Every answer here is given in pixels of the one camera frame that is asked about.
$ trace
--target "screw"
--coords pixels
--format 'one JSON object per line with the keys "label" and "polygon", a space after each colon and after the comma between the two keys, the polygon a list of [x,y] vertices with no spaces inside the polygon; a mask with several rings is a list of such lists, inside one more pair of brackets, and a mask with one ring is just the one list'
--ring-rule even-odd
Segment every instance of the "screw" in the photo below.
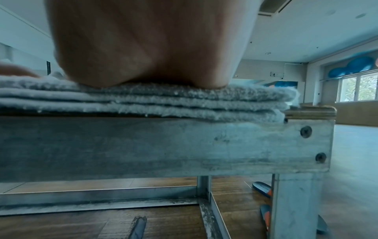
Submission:
{"label": "screw", "polygon": [[310,136],[312,135],[312,128],[310,126],[303,127],[302,129],[300,129],[300,135],[305,139],[310,138]]}
{"label": "screw", "polygon": [[316,162],[324,163],[327,159],[327,155],[325,153],[318,153],[315,157]]}

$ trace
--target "blue exercise ball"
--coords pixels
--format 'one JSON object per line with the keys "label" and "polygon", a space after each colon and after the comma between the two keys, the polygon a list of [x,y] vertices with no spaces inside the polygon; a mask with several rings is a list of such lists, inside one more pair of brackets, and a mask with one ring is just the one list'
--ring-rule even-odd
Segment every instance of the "blue exercise ball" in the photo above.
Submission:
{"label": "blue exercise ball", "polygon": [[332,69],[328,72],[329,78],[336,78],[336,77],[342,77],[347,74],[347,69],[344,67],[338,67],[335,69]]}
{"label": "blue exercise ball", "polygon": [[346,65],[347,74],[359,73],[371,70],[374,66],[374,59],[369,56],[363,56],[352,60]]}

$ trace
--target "white ceiling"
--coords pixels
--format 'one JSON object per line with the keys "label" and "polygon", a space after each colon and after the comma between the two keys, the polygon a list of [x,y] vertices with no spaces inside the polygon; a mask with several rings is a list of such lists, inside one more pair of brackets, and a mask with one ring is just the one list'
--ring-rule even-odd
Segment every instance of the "white ceiling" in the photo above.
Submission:
{"label": "white ceiling", "polygon": [[[49,34],[43,0],[0,5]],[[309,62],[377,35],[378,0],[292,0],[273,17],[258,17],[243,58]]]}

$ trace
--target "air vent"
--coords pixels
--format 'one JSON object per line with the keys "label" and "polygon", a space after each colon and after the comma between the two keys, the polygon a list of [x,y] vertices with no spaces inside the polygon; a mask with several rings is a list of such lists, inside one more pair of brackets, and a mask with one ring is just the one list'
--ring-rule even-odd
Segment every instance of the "air vent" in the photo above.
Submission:
{"label": "air vent", "polygon": [[280,13],[292,0],[264,0],[261,4],[259,15],[271,17]]}

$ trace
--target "wooden floor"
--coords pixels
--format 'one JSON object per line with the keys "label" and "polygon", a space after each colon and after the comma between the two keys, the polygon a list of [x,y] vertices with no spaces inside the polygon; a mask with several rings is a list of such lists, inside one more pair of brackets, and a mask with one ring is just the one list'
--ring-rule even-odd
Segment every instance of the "wooden floor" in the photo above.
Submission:
{"label": "wooden floor", "polygon": [[[378,128],[336,126],[331,172],[325,176],[321,216],[332,238],[376,238],[378,223]],[[271,175],[214,178],[213,194],[233,239],[265,239],[259,206],[268,200],[254,181]],[[0,193],[195,185],[195,178],[125,179],[0,184]],[[136,216],[147,216],[144,238],[205,238],[196,206],[0,217],[0,238],[121,239]]]}

